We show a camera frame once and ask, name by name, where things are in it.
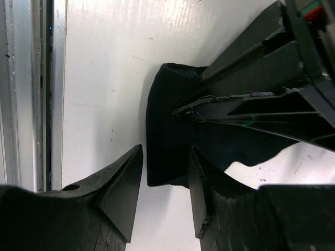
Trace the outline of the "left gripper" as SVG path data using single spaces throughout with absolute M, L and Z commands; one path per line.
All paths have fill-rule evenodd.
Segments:
M 175 108 L 172 114 L 333 151 L 334 83 L 304 17 L 297 14 L 294 1 L 285 4 L 275 2 L 261 12 L 201 74 L 202 100 Z M 299 93 L 301 55 L 317 94 Z

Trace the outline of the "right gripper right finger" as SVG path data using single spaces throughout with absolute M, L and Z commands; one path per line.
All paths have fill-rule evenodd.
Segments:
M 252 189 L 190 148 L 188 182 L 202 250 L 334 250 L 333 185 Z

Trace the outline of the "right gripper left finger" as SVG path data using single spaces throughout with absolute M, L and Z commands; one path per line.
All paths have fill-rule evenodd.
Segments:
M 1 186 L 1 250 L 125 250 L 142 166 L 142 146 L 136 145 L 61 190 Z

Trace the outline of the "black sock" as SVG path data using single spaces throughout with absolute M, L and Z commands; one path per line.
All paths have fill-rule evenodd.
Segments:
M 150 187 L 189 187 L 188 152 L 191 146 L 217 169 L 232 163 L 255 166 L 295 144 L 292 139 L 239 126 L 176 118 L 177 102 L 200 85 L 206 67 L 163 64 L 151 86 L 146 110 L 147 184 Z

